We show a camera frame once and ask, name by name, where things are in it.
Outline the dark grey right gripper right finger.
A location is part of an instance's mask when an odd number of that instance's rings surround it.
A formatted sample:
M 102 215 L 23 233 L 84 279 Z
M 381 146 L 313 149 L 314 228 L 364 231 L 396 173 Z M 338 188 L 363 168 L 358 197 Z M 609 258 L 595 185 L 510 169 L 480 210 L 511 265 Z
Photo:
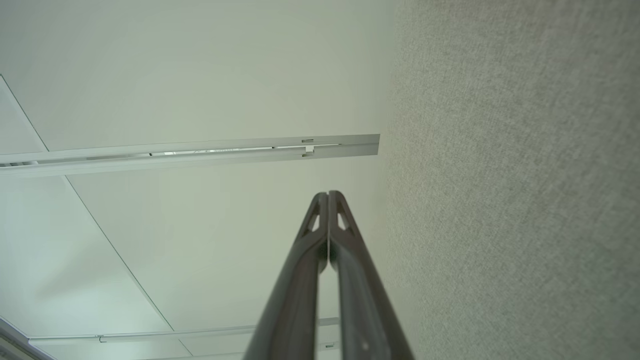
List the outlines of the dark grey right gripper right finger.
M 338 276 L 344 360 L 413 360 L 414 354 L 348 201 L 329 192 L 329 259 Z

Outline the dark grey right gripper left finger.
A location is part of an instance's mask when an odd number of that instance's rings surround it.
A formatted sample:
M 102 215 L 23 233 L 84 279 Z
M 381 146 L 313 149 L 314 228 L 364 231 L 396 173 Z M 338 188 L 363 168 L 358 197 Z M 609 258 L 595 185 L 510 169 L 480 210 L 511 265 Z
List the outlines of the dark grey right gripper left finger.
M 318 279 L 328 260 L 329 195 L 316 194 L 286 256 L 243 358 L 316 357 Z

